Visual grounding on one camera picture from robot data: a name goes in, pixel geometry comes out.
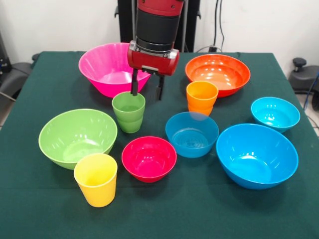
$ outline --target light blue bowl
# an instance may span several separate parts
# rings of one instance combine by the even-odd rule
[[[267,189],[297,170],[298,154],[281,133],[259,124],[238,124],[220,134],[217,155],[226,174],[248,189]]]
[[[298,109],[288,101],[276,97],[263,97],[251,105],[256,122],[280,133],[294,127],[300,120]]]
[[[165,131],[177,154],[186,158],[209,153],[219,135],[216,122],[196,112],[174,115],[166,123]]]

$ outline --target white wall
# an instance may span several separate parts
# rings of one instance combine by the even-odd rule
[[[120,41],[117,0],[0,0],[0,30],[12,62],[44,50],[88,50]],[[214,0],[201,0],[195,49],[213,42]],[[224,51],[273,52],[319,64],[318,0],[223,0]]]
[[[215,3],[201,0],[195,49],[213,42]],[[318,0],[223,0],[222,25],[226,52],[273,52],[286,75],[297,56],[319,65]]]
[[[117,0],[0,0],[0,31],[10,60],[120,41],[116,6]]]

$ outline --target bowl rim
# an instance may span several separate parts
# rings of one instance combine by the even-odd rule
[[[251,71],[249,69],[249,67],[241,60],[235,58],[235,57],[232,57],[232,56],[228,56],[226,54],[202,54],[202,55],[199,55],[199,56],[196,56],[194,58],[192,58],[191,60],[188,61],[188,63],[186,64],[185,66],[185,73],[186,73],[186,76],[189,78],[190,81],[194,82],[194,80],[191,79],[190,75],[187,73],[187,69],[188,69],[188,66],[191,62],[203,57],[203,56],[222,56],[222,57],[226,57],[226,58],[230,58],[232,60],[235,60],[237,62],[240,62],[247,70],[248,70],[248,73],[249,73],[249,76],[247,78],[247,80],[240,86],[237,86],[236,88],[234,89],[228,89],[228,90],[222,90],[222,89],[219,89],[220,92],[223,92],[223,91],[231,91],[231,90],[236,90],[236,89],[240,89],[242,87],[244,87],[249,81],[250,81],[250,78],[251,78]]]
[[[281,179],[281,180],[278,180],[278,181],[271,181],[271,182],[269,182],[269,183],[253,181],[253,180],[249,180],[249,179],[242,178],[241,176],[237,175],[237,174],[234,173],[232,170],[230,170],[229,167],[227,167],[227,166],[223,163],[223,161],[222,161],[222,160],[220,159],[220,157],[219,157],[219,150],[218,150],[218,149],[219,149],[219,147],[218,147],[218,146],[219,146],[219,140],[220,140],[221,136],[222,136],[225,132],[229,131],[230,129],[233,129],[233,128],[235,128],[235,127],[241,127],[241,126],[244,126],[244,125],[249,125],[249,126],[253,126],[253,127],[263,127],[263,128],[265,128],[265,129],[267,129],[267,130],[269,130],[269,131],[272,131],[274,134],[279,135],[279,137],[282,137],[284,140],[286,140],[286,141],[288,142],[288,144],[292,147],[293,152],[295,153],[297,163],[296,163],[296,165],[295,165],[295,168],[291,171],[291,173],[290,173],[287,177],[285,177],[285,178],[283,178],[283,179]],[[289,139],[287,139],[282,133],[279,133],[278,131],[276,131],[276,130],[274,130],[274,129],[272,129],[272,128],[269,128],[269,127],[267,127],[267,126],[260,125],[260,124],[255,124],[255,123],[240,123],[240,124],[232,125],[232,126],[228,127],[227,129],[225,129],[225,130],[220,134],[220,136],[219,136],[218,139],[217,139],[216,152],[217,152],[217,156],[218,156],[219,162],[220,162],[220,163],[222,164],[222,166],[225,167],[229,172],[231,172],[232,174],[236,175],[237,177],[239,177],[239,178],[241,178],[241,179],[243,179],[243,180],[245,180],[245,181],[247,181],[247,182],[257,183],[257,184],[263,184],[263,185],[279,184],[279,183],[282,183],[282,182],[288,180],[290,177],[292,177],[292,176],[295,174],[296,170],[298,169],[298,165],[299,165],[299,156],[298,156],[297,150],[296,150],[296,148],[294,147],[294,145],[290,142]]]
[[[283,127],[283,126],[269,125],[269,124],[266,124],[266,123],[262,122],[261,120],[259,120],[259,118],[255,115],[255,113],[254,113],[254,111],[253,111],[254,105],[255,105],[259,100],[262,100],[262,99],[276,99],[276,100],[282,101],[282,102],[284,102],[284,103],[286,103],[286,104],[288,104],[288,105],[291,105],[291,106],[293,107],[293,109],[298,113],[298,120],[297,120],[295,123],[293,123],[293,124],[291,124],[291,125],[289,125],[289,126],[285,126],[285,127]],[[289,128],[292,128],[292,127],[296,126],[296,125],[299,123],[300,117],[301,117],[301,116],[300,116],[300,112],[299,112],[299,110],[297,109],[297,107],[296,107],[295,105],[293,105],[293,104],[290,103],[289,101],[286,101],[286,100],[284,100],[284,99],[282,99],[282,98],[272,97],[272,96],[260,97],[260,98],[256,99],[256,100],[251,104],[251,106],[250,106],[250,111],[251,111],[251,114],[253,115],[253,117],[254,117],[255,119],[257,119],[257,121],[259,121],[260,123],[262,123],[262,124],[265,125],[265,126],[272,127],[272,128],[276,128],[276,129],[289,129]]]
[[[129,169],[126,167],[125,163],[123,162],[123,154],[124,154],[124,152],[127,150],[127,148],[128,148],[133,142],[138,141],[138,140],[141,140],[141,139],[143,139],[143,138],[155,138],[155,139],[158,139],[158,140],[160,140],[160,141],[164,141],[168,146],[170,146],[170,147],[173,149],[173,151],[174,151],[174,162],[173,162],[172,167],[171,167],[168,171],[166,171],[165,173],[163,173],[163,174],[161,174],[161,175],[158,175],[158,176],[154,176],[154,177],[144,177],[144,176],[140,176],[140,175],[138,175],[138,174],[133,173],[131,170],[129,170]],[[124,168],[125,168],[131,175],[133,175],[134,177],[145,178],[145,179],[156,179],[156,178],[164,177],[165,175],[169,174],[169,173],[173,170],[173,168],[175,167],[176,162],[177,162],[177,153],[176,153],[176,150],[175,150],[175,148],[173,147],[173,145],[172,145],[170,142],[168,142],[167,140],[165,140],[165,139],[163,139],[163,138],[160,138],[160,137],[156,137],[156,136],[143,136],[143,137],[139,137],[139,138],[136,138],[136,139],[130,141],[130,142],[124,147],[124,149],[123,149],[123,151],[122,151],[122,154],[121,154],[121,158],[122,158],[121,161],[122,161],[122,164],[123,164]]]
[[[83,69],[82,69],[82,67],[81,67],[81,62],[82,61],[84,61],[84,59],[85,59],[85,57],[90,53],[90,52],[92,52],[92,51],[94,51],[94,50],[96,50],[96,49],[99,49],[99,48],[103,48],[103,47],[105,47],[105,46],[108,46],[108,45],[130,45],[129,43],[127,43],[127,42],[111,42],[111,43],[106,43],[106,44],[102,44],[102,45],[98,45],[98,46],[95,46],[95,47],[93,47],[93,48],[91,48],[91,49],[89,49],[89,50],[87,50],[81,57],[80,57],[80,59],[79,59],[79,61],[78,61],[78,68],[79,68],[79,71],[81,72],[81,74],[83,75],[83,76],[85,76],[87,79],[89,79],[90,81],[94,81],[94,82],[97,82],[97,83],[101,83],[101,84],[103,84],[102,82],[100,82],[100,81],[97,81],[96,79],[92,79],[88,74],[85,74],[84,72],[83,72]],[[144,80],[145,78],[147,78],[147,77],[150,77],[151,75],[150,75],[150,73],[145,73],[145,76],[144,77],[141,77],[139,80],[137,80],[138,82],[139,81],[142,81],[142,80]],[[129,82],[128,83],[106,83],[107,85],[126,85],[126,84],[130,84]]]
[[[61,160],[54,159],[53,157],[49,156],[49,155],[43,150],[42,145],[41,145],[41,142],[40,142],[40,141],[41,141],[41,136],[42,136],[42,134],[43,134],[44,129],[45,129],[50,123],[52,123],[52,122],[53,122],[56,118],[58,118],[59,116],[61,116],[61,115],[66,115],[66,114],[68,114],[68,113],[70,113],[70,112],[74,112],[74,111],[95,111],[95,112],[102,113],[102,114],[104,114],[105,116],[107,116],[108,118],[111,119],[112,124],[115,126],[115,137],[114,137],[114,139],[112,140],[112,143],[110,144],[110,146],[107,147],[107,149],[105,149],[105,150],[103,151],[103,153],[106,152],[107,150],[109,150],[109,149],[114,145],[115,140],[116,140],[116,138],[117,138],[117,135],[118,135],[118,127],[117,127],[117,125],[116,125],[114,119],[113,119],[111,116],[109,116],[107,113],[105,113],[105,112],[103,112],[103,111],[95,110],[95,109],[74,109],[74,110],[70,110],[70,111],[65,111],[65,112],[63,112],[63,113],[60,113],[60,114],[56,115],[56,116],[53,117],[52,119],[50,119],[50,120],[42,127],[42,129],[41,129],[41,131],[40,131],[40,134],[39,134],[39,137],[38,137],[38,145],[39,145],[39,148],[40,148],[41,152],[42,152],[46,157],[48,157],[49,159],[51,159],[51,160],[54,161],[54,162],[63,163],[63,164],[74,164],[74,163],[78,163],[78,162],[81,160],[81,158],[80,158],[78,161],[65,162],[65,161],[61,161]]]
[[[214,145],[214,143],[217,141],[217,139],[219,138],[219,127],[218,127],[218,124],[216,123],[215,120],[213,120],[211,117],[207,116],[207,115],[204,115],[202,113],[199,113],[199,112],[181,112],[181,113],[177,113],[175,115],[173,115],[172,117],[170,117],[168,119],[168,121],[166,122],[166,125],[165,125],[165,133],[166,133],[166,136],[168,138],[169,141],[171,141],[171,137],[168,136],[168,133],[167,133],[167,125],[168,123],[175,117],[178,117],[178,116],[181,116],[181,115],[200,115],[200,116],[203,116],[205,118],[208,118],[209,121],[213,122],[213,124],[216,125],[216,128],[217,128],[217,137],[215,139],[215,141],[213,143],[210,143],[208,146],[205,146],[205,147],[201,147],[201,148],[196,148],[196,149],[203,149],[203,148],[209,148],[209,147],[212,147]]]

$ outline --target green tablecloth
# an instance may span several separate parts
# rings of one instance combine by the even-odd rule
[[[184,67],[196,54],[186,53],[166,78],[162,101],[153,98],[157,77],[142,90],[147,106],[141,130],[131,135],[119,130],[110,153],[119,165],[117,192],[104,208],[89,206],[73,171],[52,163],[38,147],[42,127],[62,112],[93,108],[115,119],[111,99],[80,74],[82,54],[42,53],[0,131],[0,238],[319,238],[319,141],[273,54],[230,54],[249,66],[251,81],[218,99],[211,117],[223,131],[253,122],[250,105],[259,97],[292,102],[301,120],[285,133],[300,157],[291,179],[270,190],[243,189],[226,176],[215,147],[200,159],[178,157],[173,171],[154,184],[125,171],[121,152],[128,142],[145,135],[166,138],[166,121],[187,110]]]

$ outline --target bowl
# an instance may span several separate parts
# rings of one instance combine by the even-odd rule
[[[41,130],[39,147],[57,165],[73,170],[77,162],[92,153],[109,153],[118,129],[104,112],[78,109],[51,119]]]
[[[174,147],[159,137],[137,138],[122,152],[125,169],[144,183],[154,183],[168,175],[176,161],[177,154]]]
[[[238,124],[220,134],[217,155],[226,174],[247,189],[268,189],[297,170],[298,154],[281,133],[259,124]]]
[[[196,112],[174,115],[167,121],[165,131],[177,154],[186,158],[208,154],[219,135],[216,122]]]
[[[239,91],[250,79],[249,68],[240,60],[221,54],[205,54],[191,59],[185,68],[190,81],[209,81],[218,89],[218,97]]]
[[[255,100],[251,105],[251,113],[257,123],[281,133],[294,127],[300,120],[300,113],[293,104],[276,97]]]
[[[80,72],[103,95],[113,98],[119,93],[130,91],[133,68],[128,63],[129,43],[108,43],[97,46],[80,58]],[[140,91],[150,74],[138,71]]]

